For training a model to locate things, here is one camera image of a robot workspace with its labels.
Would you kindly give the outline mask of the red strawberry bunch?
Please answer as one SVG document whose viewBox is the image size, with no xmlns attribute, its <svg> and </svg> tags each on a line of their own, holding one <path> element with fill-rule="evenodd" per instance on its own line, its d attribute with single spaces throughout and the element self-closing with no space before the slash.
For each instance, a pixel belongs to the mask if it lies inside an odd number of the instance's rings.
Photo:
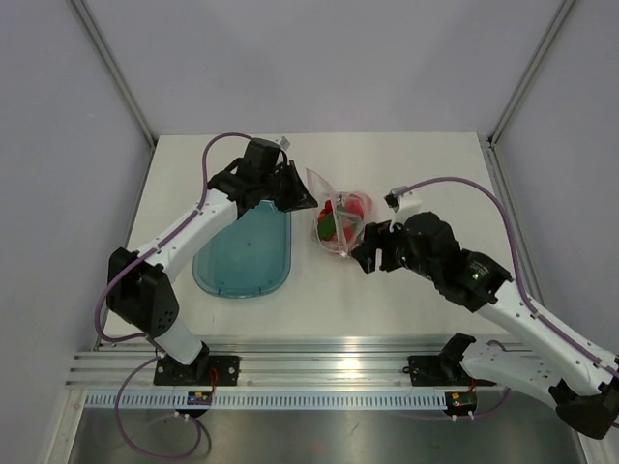
<svg viewBox="0 0 619 464">
<path fill-rule="evenodd" d="M 325 201 L 316 223 L 316 234 L 319 241 L 336 242 L 338 240 L 338 229 L 340 229 L 349 245 L 355 242 L 359 230 L 364 225 L 364 218 L 348 214 L 345 211 L 344 201 L 346 198 L 343 198 L 336 208 L 333 207 L 331 200 Z"/>
</svg>

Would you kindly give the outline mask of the clear pink zip top bag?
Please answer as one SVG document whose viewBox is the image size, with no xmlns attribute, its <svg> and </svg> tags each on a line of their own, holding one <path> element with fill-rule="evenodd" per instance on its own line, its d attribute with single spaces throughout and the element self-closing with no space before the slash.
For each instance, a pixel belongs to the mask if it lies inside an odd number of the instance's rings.
<svg viewBox="0 0 619 464">
<path fill-rule="evenodd" d="M 311 238 L 325 251 L 348 257 L 374 221 L 374 204 L 361 191 L 336 190 L 317 172 L 306 169 L 309 192 L 317 201 Z"/>
</svg>

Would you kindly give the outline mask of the red yellow fake apple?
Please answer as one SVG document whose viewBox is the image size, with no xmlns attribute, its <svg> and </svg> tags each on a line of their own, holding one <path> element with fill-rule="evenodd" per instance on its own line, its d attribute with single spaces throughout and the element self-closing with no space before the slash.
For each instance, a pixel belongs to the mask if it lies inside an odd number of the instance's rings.
<svg viewBox="0 0 619 464">
<path fill-rule="evenodd" d="M 348 214 L 359 218 L 371 218 L 373 215 L 371 199 L 361 192 L 349 193 L 344 201 L 344 209 Z"/>
</svg>

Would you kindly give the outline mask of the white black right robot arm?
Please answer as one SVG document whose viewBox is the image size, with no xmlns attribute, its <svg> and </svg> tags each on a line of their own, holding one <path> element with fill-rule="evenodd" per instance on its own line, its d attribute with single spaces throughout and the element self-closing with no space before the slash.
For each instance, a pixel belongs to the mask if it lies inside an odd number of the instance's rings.
<svg viewBox="0 0 619 464">
<path fill-rule="evenodd" d="M 447 301 L 517 338 L 528 359 L 457 334 L 439 359 L 451 383 L 466 377 L 531 396 L 578 433 L 601 440 L 617 425 L 618 357 L 582 336 L 521 290 L 489 256 L 459 245 L 452 227 L 434 213 L 366 226 L 353 258 L 367 274 L 406 269 L 429 280 Z"/>
</svg>

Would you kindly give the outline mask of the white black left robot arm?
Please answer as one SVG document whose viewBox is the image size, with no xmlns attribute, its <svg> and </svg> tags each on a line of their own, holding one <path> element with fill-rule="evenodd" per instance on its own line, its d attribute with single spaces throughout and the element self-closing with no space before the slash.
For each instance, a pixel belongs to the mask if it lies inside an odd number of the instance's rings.
<svg viewBox="0 0 619 464">
<path fill-rule="evenodd" d="M 218 381 L 208 345 L 180 319 L 173 283 L 193 257 L 217 234 L 263 201 L 291 213 L 317 207 L 295 163 L 277 142 L 245 135 L 244 154 L 223 171 L 202 175 L 195 203 L 156 238 L 137 250 L 117 248 L 109 257 L 107 285 L 95 309 L 95 328 L 107 308 L 158 350 L 154 359 L 159 386 L 210 386 Z"/>
</svg>

